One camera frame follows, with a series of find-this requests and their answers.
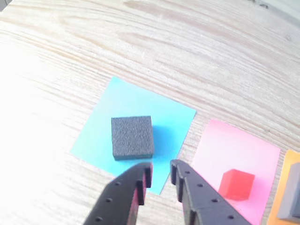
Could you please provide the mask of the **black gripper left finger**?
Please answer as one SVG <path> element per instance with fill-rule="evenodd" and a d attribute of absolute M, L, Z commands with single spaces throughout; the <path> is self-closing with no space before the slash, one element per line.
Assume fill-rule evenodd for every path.
<path fill-rule="evenodd" d="M 108 183 L 85 225 L 135 225 L 138 208 L 151 187 L 152 163 L 139 163 Z"/>

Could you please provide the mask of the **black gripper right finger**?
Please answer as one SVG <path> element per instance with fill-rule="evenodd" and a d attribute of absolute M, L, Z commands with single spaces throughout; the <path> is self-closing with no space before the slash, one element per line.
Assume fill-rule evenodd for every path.
<path fill-rule="evenodd" d="M 185 224 L 250 224 L 189 164 L 173 159 L 170 167 L 171 182 L 176 186 L 178 201 L 182 203 Z"/>

